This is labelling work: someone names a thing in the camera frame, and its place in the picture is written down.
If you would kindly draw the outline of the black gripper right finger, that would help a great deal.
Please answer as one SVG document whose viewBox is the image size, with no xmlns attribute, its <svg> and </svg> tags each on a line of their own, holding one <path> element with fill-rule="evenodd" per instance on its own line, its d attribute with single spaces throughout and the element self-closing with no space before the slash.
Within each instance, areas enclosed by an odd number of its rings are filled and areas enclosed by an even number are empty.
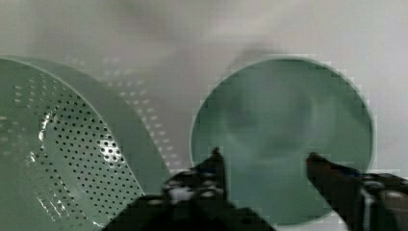
<svg viewBox="0 0 408 231">
<path fill-rule="evenodd" d="M 362 173 L 316 152 L 306 159 L 306 172 L 348 231 L 407 231 L 406 179 L 390 173 Z"/>
</svg>

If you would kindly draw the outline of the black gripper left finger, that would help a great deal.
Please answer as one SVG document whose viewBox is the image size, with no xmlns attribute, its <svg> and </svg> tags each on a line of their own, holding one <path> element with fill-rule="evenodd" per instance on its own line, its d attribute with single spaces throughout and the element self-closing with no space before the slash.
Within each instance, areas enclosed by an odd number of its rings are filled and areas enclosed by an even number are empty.
<svg viewBox="0 0 408 231">
<path fill-rule="evenodd" d="M 162 184 L 159 194 L 130 203 L 102 231 L 276 231 L 254 210 L 228 199 L 219 149 Z"/>
</svg>

